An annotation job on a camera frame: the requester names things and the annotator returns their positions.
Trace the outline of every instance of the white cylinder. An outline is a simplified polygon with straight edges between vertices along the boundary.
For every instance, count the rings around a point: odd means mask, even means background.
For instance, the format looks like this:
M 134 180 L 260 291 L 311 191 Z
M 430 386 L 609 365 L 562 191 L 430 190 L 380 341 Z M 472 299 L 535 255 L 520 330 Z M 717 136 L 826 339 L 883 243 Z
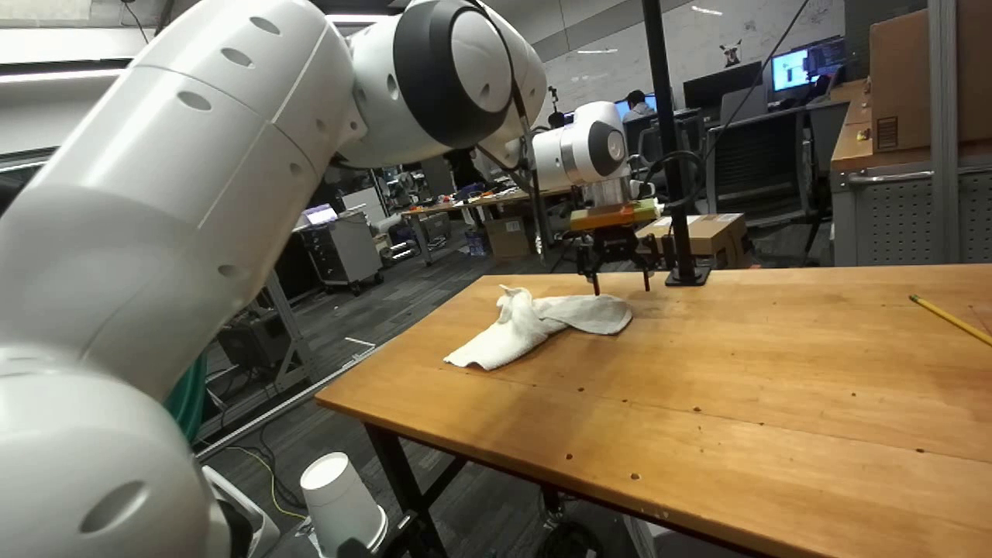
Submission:
M 338 554 L 348 540 L 381 546 L 389 518 L 346 451 L 311 463 L 301 486 L 322 554 Z

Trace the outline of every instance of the ceiling light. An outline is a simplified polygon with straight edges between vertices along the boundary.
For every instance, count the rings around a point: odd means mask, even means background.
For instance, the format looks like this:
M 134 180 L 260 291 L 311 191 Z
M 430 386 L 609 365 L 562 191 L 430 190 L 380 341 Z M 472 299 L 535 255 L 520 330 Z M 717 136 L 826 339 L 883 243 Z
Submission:
M 617 50 L 578 50 L 578 55 L 615 55 Z
M 386 11 L 328 11 L 327 20 L 333 26 L 377 26 L 377 21 L 393 20 L 393 15 L 386 15 Z
M 692 11 L 701 11 L 701 15 L 713 15 L 713 20 L 722 20 L 720 10 L 711 10 L 711 5 L 699 5 L 699 3 L 690 3 Z

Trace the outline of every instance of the pencil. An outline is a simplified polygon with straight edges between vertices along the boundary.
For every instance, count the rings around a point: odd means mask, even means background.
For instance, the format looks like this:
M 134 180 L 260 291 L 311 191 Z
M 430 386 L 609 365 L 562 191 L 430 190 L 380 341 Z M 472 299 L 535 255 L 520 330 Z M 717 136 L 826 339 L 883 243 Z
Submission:
M 930 309 L 935 316 L 947 320 L 949 325 L 956 325 L 956 330 L 968 333 L 972 339 L 978 339 L 978 341 L 983 341 L 983 343 L 992 348 L 992 334 L 987 334 L 983 330 L 958 320 L 956 312 L 949 312 L 949 309 L 944 309 L 944 308 L 938 308 L 938 305 L 928 305 L 928 302 L 919 299 L 919 293 L 910 293 L 910 302 L 919 305 L 919 308 L 923 308 L 923 309 Z

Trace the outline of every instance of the white cloth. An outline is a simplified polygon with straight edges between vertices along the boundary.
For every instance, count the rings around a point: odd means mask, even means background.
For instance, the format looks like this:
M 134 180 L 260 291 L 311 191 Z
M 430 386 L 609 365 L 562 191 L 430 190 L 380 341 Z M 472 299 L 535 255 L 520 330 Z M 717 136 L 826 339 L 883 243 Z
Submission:
M 617 334 L 632 320 L 620 299 L 535 299 L 527 288 L 504 288 L 500 316 L 490 330 L 445 357 L 451 365 L 500 368 L 562 330 Z

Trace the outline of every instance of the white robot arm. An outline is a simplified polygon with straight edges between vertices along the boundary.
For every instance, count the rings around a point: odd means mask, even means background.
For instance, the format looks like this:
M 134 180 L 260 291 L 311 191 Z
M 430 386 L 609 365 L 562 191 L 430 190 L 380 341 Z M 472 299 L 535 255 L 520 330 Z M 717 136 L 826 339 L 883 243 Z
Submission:
M 617 176 L 626 136 L 615 101 L 581 106 L 574 125 L 535 136 L 535 167 L 543 190 Z
M 348 45 L 304 0 L 205 0 L 0 221 L 4 554 L 226 554 L 159 400 L 265 285 L 333 154 L 520 136 L 537 52 L 497 11 L 412 3 Z

